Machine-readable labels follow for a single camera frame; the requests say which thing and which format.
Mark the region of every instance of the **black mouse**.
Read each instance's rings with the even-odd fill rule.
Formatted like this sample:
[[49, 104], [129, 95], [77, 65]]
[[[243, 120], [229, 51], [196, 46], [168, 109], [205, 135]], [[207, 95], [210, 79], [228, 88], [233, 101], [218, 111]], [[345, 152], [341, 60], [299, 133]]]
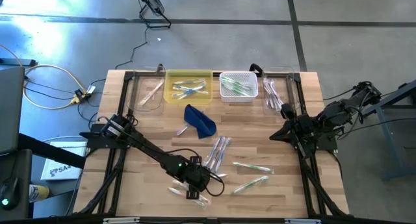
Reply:
[[0, 206], [4, 210], [12, 210], [19, 204], [19, 180], [10, 177], [0, 184]]

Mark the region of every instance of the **gray floor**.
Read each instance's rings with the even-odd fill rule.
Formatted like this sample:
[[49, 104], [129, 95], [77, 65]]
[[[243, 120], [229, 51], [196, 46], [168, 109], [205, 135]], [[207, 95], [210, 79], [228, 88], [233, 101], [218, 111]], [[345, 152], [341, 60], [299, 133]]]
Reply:
[[[166, 15], [172, 19], [291, 19], [287, 0], [161, 1]], [[294, 4], [298, 19], [302, 21], [413, 22], [416, 21], [415, 1], [294, 0]], [[5, 0], [0, 13], [137, 18], [138, 9], [137, 0]], [[67, 68], [87, 86], [129, 59], [132, 48], [144, 41], [145, 26], [48, 23], [31, 16], [2, 21], [0, 29], [0, 43], [19, 57]], [[300, 36], [307, 70], [318, 72], [326, 97], [341, 93], [358, 81], [372, 81], [380, 91], [387, 93], [415, 79], [415, 27], [300, 27]], [[158, 63], [171, 69], [247, 69], [256, 62], [267, 69], [290, 66], [295, 71], [300, 70], [290, 25], [173, 25], [169, 31], [148, 30], [147, 40], [149, 44], [136, 50], [135, 61], [123, 69]], [[9, 57], [0, 50], [0, 57], [3, 56]], [[76, 83], [67, 75], [49, 68], [34, 71], [30, 77], [66, 90], [76, 88]], [[48, 92], [64, 97], [59, 92]], [[49, 106], [66, 103], [33, 93], [30, 96]], [[99, 97], [93, 102], [99, 103]], [[81, 109], [85, 116], [96, 111], [90, 106]], [[366, 124], [377, 121], [371, 116]], [[407, 129], [414, 127], [415, 124], [409, 125]], [[45, 139], [74, 135], [87, 129], [76, 106], [50, 111], [23, 100], [22, 133]], [[408, 131], [407, 135], [396, 137], [411, 139], [412, 134]], [[414, 153], [409, 152], [408, 156], [414, 162]], [[339, 158], [351, 214], [362, 218], [416, 220], [416, 178], [380, 180], [384, 172], [395, 166], [380, 127], [357, 131], [340, 141]], [[33, 168], [41, 169], [43, 161], [35, 157]], [[62, 215], [69, 198], [67, 193], [36, 203], [35, 216]]]

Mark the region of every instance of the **blue towel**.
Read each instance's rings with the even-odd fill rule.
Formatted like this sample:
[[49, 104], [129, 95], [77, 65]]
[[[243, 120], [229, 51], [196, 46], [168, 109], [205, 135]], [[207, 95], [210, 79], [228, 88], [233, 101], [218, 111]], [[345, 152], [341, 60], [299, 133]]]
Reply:
[[212, 136], [216, 132], [214, 121], [191, 105], [185, 107], [183, 119], [189, 123], [189, 125], [196, 127], [199, 139]]

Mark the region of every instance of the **wooden tabletop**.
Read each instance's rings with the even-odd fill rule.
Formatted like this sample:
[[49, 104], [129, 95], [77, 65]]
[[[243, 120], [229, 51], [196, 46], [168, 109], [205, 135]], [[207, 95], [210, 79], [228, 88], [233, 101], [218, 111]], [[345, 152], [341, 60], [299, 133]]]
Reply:
[[[110, 70], [107, 75], [98, 116], [111, 117], [117, 112], [125, 71]], [[317, 73], [301, 73], [302, 88], [307, 112], [317, 115], [323, 108], [322, 93]], [[140, 78], [137, 99], [141, 100], [160, 81], [157, 78]], [[217, 127], [217, 133], [202, 140], [196, 129], [190, 127], [181, 136], [176, 131], [183, 128], [185, 105], [169, 105], [162, 100], [160, 89], [155, 99], [146, 103], [148, 109], [136, 110], [137, 130], [165, 151], [191, 148], [205, 157], [213, 148], [218, 136], [232, 138], [227, 148], [219, 173], [224, 178], [226, 189], [220, 197], [202, 195], [211, 200], [210, 207], [202, 209], [192, 201], [168, 191], [174, 187], [172, 178], [160, 165], [138, 149], [129, 149], [125, 161], [117, 216], [182, 216], [182, 217], [247, 217], [280, 218], [307, 217], [304, 191], [300, 176], [298, 156], [292, 147], [283, 142], [270, 141], [268, 137], [283, 125], [280, 115], [265, 110], [262, 82], [259, 80], [259, 95], [252, 103], [223, 103], [219, 94], [218, 78], [213, 81], [213, 101], [210, 105], [194, 105], [204, 111]], [[276, 89], [287, 100], [283, 81], [276, 80]], [[129, 93], [126, 104], [129, 104]], [[103, 182], [109, 150], [99, 149], [89, 156], [83, 171], [74, 212], [79, 211], [93, 198]], [[254, 164], [274, 169], [268, 182], [258, 184], [238, 195], [231, 192], [241, 184], [264, 175], [263, 172], [233, 166], [233, 162]], [[327, 152], [317, 152], [318, 170], [323, 187], [339, 206], [348, 213], [339, 167]], [[107, 196], [108, 209], [111, 203], [112, 186]], [[221, 185], [209, 183], [212, 193], [219, 192]], [[315, 210], [318, 210], [316, 193], [311, 189]]]

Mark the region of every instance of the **clear container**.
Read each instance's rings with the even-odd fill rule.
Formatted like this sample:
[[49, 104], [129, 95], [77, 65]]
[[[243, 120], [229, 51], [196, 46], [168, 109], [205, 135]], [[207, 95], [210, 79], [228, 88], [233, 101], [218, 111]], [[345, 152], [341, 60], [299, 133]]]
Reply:
[[[205, 86], [193, 92], [186, 97], [180, 99], [174, 97], [174, 94], [185, 92], [185, 90], [175, 90], [174, 86], [182, 86], [186, 88], [195, 88], [200, 86], [204, 80]], [[184, 83], [174, 84], [175, 82], [196, 82], [196, 83]], [[212, 70], [185, 70], [185, 69], [170, 69], [166, 71], [166, 80], [164, 82], [164, 100], [169, 104], [193, 104], [193, 105], [206, 105], [213, 100], [213, 71]]]

